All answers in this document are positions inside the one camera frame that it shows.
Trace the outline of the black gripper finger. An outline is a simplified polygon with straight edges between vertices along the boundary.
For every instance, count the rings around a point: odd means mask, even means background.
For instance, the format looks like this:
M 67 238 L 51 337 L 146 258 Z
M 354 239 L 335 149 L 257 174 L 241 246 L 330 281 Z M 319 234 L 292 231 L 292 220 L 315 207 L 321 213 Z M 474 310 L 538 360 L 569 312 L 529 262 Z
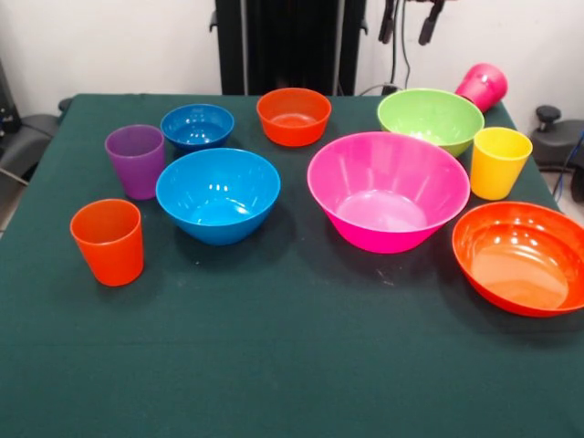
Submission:
M 421 46 L 429 44 L 432 40 L 433 31 L 435 29 L 439 15 L 442 13 L 444 7 L 444 0 L 433 0 L 433 6 L 430 14 L 425 18 L 422 24 L 422 30 L 419 35 L 418 43 Z
M 380 32 L 378 35 L 378 40 L 387 45 L 392 37 L 394 27 L 395 27 L 395 0 L 385 0 L 384 11 L 381 20 Z

